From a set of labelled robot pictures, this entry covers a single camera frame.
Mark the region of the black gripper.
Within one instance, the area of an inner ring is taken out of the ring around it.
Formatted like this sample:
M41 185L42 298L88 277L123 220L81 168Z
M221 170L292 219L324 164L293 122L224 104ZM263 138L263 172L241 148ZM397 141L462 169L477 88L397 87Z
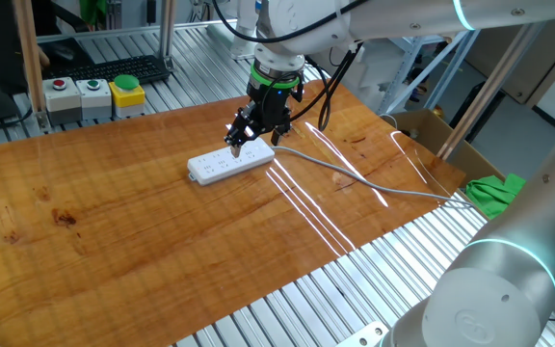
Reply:
M271 144L276 147L290 131L290 109L287 106L290 89L269 89L266 85L249 82L247 93L254 107L240 108L225 135L225 142L235 158L240 156L245 143L254 140L254 133L267 133L274 129ZM249 125L254 133L247 132Z

